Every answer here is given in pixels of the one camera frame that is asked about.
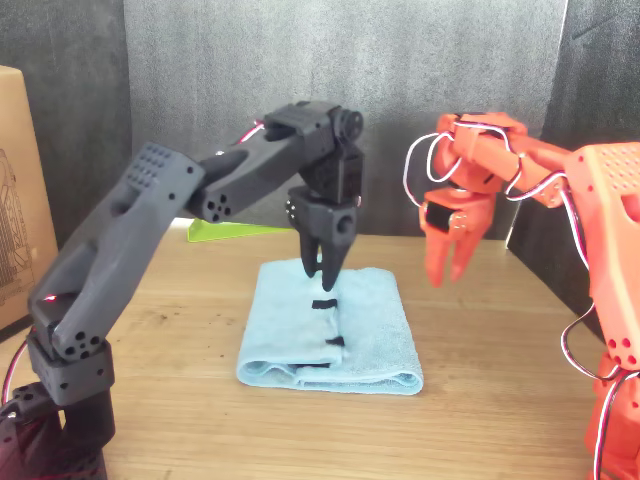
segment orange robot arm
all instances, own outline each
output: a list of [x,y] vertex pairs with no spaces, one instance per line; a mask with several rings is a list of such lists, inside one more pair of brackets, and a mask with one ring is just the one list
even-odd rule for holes
[[[503,113],[446,114],[437,130],[442,138],[433,169],[453,186],[427,192],[421,206],[431,283],[441,284],[452,244],[451,279],[462,275],[491,225],[496,193],[505,182],[510,200],[531,197],[548,208],[565,206],[589,269],[590,295],[608,348],[600,376],[594,377],[599,401],[586,437],[596,450],[589,478],[599,476],[602,465],[598,452],[603,448],[605,411],[604,428],[609,424],[613,438],[604,451],[604,465],[623,478],[638,478],[640,385],[635,382],[640,381],[618,388],[623,380],[607,373],[632,378],[640,369],[640,143],[591,145],[570,152],[528,137],[523,124]],[[512,189],[525,193],[512,195]],[[619,370],[612,371],[615,365]],[[611,409],[616,394],[616,408]]]

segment cardboard box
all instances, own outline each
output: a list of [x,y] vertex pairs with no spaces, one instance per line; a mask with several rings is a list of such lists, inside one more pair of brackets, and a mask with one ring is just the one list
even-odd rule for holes
[[58,253],[22,72],[0,66],[0,328]]

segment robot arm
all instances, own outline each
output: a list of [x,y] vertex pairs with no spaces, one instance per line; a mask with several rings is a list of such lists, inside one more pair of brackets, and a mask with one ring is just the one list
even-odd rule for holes
[[[508,182],[510,200],[532,197],[548,208],[565,206],[578,250],[589,269],[594,300],[611,358],[626,370],[640,359],[640,144],[591,145],[576,152],[527,136],[505,114],[443,115],[434,158],[454,187],[427,192],[420,216],[427,237],[426,267],[442,281],[449,247],[456,280],[489,228],[495,195]],[[525,192],[510,195],[512,189]],[[584,230],[584,246],[578,218]]]
[[363,155],[354,141],[362,126],[358,112],[300,102],[267,115],[250,140],[200,163],[146,144],[29,297],[34,329],[27,345],[41,382],[15,390],[0,409],[0,477],[103,469],[100,451],[115,433],[106,336],[183,208],[224,221],[300,173],[306,186],[289,192],[287,212],[307,274],[321,269],[329,291],[356,235]]

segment red wire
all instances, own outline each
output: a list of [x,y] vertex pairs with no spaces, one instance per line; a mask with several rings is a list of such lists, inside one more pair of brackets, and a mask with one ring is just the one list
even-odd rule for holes
[[242,135],[240,137],[240,140],[238,140],[238,143],[244,143],[247,140],[249,140],[251,137],[253,137],[253,135],[258,131],[258,130],[262,130],[264,128],[264,123],[256,120],[255,121],[255,127],[253,127],[252,129],[248,130],[244,135]]

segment white wire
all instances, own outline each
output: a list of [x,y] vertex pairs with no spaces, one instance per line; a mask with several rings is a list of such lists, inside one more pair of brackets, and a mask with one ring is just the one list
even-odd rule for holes
[[613,375],[614,373],[616,373],[620,367],[618,365],[615,365],[613,367],[613,370],[611,370],[611,372],[609,372],[608,375],[606,375],[605,377],[598,377],[597,375],[594,375],[592,372],[590,372],[589,370],[587,370],[586,368],[584,368],[582,365],[580,365],[574,358],[573,355],[571,354],[571,352],[569,351],[569,345],[567,344],[567,337],[569,336],[569,330],[571,330],[575,324],[580,323],[584,317],[586,317],[587,315],[589,315],[593,309],[595,308],[595,303],[591,304],[591,307],[589,307],[589,310],[587,310],[586,312],[584,312],[582,314],[582,316],[580,318],[578,318],[577,320],[573,321],[567,328],[564,329],[564,331],[562,332],[562,335],[560,335],[560,348],[562,349],[562,353],[564,353],[565,358],[567,359],[567,361],[576,369],[578,370],[580,373],[585,374],[587,377],[589,378],[593,378],[594,380],[598,379],[600,380],[601,378],[605,378],[605,379],[613,379]]
[[455,165],[451,167],[451,170],[449,170],[446,173],[446,175],[444,175],[441,178],[434,178],[434,176],[431,175],[431,158],[433,157],[433,150],[436,148],[436,145],[438,144],[438,142],[442,140],[444,137],[447,137],[449,140],[453,141],[453,137],[449,132],[443,132],[440,135],[438,135],[433,142],[431,142],[431,145],[429,146],[429,153],[427,153],[427,177],[429,177],[429,180],[431,180],[434,183],[442,183],[449,180],[451,175],[454,174],[454,172],[458,169],[458,167],[460,166],[460,163],[462,162],[462,158],[459,158],[458,161],[455,163]]
[[484,123],[476,124],[476,123],[453,122],[453,124],[457,125],[458,127],[481,128],[482,130],[492,130],[494,132],[498,132],[500,135],[502,135],[502,138],[504,138],[504,148],[506,148],[508,152],[513,153],[513,150],[511,150],[511,145],[509,144],[509,139],[507,138],[507,134],[504,132],[503,129],[499,127],[494,127],[493,125],[486,125]]
[[589,270],[589,263],[584,255],[582,242],[580,241],[580,234],[578,233],[578,225],[576,225],[576,216],[574,215],[573,207],[571,206],[571,203],[569,203],[569,199],[567,198],[567,194],[564,190],[560,190],[560,196],[562,197],[562,203],[564,203],[564,208],[566,209],[567,216],[569,217],[569,225],[571,225],[571,233],[573,234],[573,241],[578,249],[578,255],[580,255],[580,259],[582,260],[582,263],[584,263],[584,266]]
[[[627,380],[630,380],[634,377],[637,377],[638,375],[640,375],[640,372],[633,372],[629,375],[627,375],[626,377],[622,377],[620,378],[619,382],[626,382]],[[609,402],[611,401],[611,395],[613,394],[613,392],[616,389],[616,383],[614,382],[611,385],[611,388],[609,388],[609,393],[607,393],[607,396],[604,400],[604,403],[602,404],[602,411],[600,412],[600,421],[598,422],[598,437],[596,438],[596,447],[594,450],[594,454],[593,454],[593,478],[594,480],[600,480],[598,477],[598,454],[600,452],[600,448],[602,448],[602,429],[604,427],[604,417],[605,417],[605,413],[607,411],[607,407],[609,406]]]
[[520,200],[525,200],[527,198],[533,197],[534,195],[537,195],[542,190],[547,188],[556,179],[561,178],[561,177],[567,178],[567,174],[564,173],[564,172],[553,173],[553,174],[549,175],[549,177],[547,177],[547,179],[544,182],[542,182],[540,185],[538,185],[533,190],[529,190],[528,192],[523,193],[522,195],[518,195],[516,197],[507,197],[507,200],[510,200],[512,202],[519,202]]
[[16,358],[16,361],[13,364],[13,368],[9,372],[9,379],[7,380],[7,391],[4,394],[4,401],[2,402],[3,405],[9,401],[9,393],[11,392],[11,379],[13,379],[13,374],[15,373],[16,368],[18,367],[18,362],[20,361],[20,357],[22,356],[22,354],[26,349],[27,349],[27,344],[25,343],[20,347],[20,351],[18,352],[18,357]]
[[402,174],[402,185],[404,186],[404,191],[407,194],[407,197],[409,197],[409,200],[411,200],[411,202],[416,207],[420,207],[420,204],[417,202],[415,197],[411,194],[411,191],[409,190],[409,185],[407,185],[407,173],[409,172],[409,162],[411,161],[411,154],[413,153],[413,149],[416,148],[416,146],[420,142],[422,142],[423,140],[426,140],[427,138],[435,137],[436,135],[438,134],[430,133],[429,135],[424,135],[418,138],[415,142],[413,142],[409,147],[409,151],[407,151],[407,158],[404,161],[404,173]]

